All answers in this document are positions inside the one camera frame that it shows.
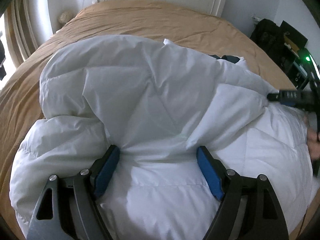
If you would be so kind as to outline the operator's right hand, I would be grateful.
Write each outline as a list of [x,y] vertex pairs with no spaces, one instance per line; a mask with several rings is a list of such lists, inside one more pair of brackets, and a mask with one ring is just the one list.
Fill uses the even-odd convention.
[[316,132],[316,116],[313,113],[309,113],[304,117],[304,122],[307,126],[307,146],[312,161],[319,159],[320,147],[319,147],[319,133]]

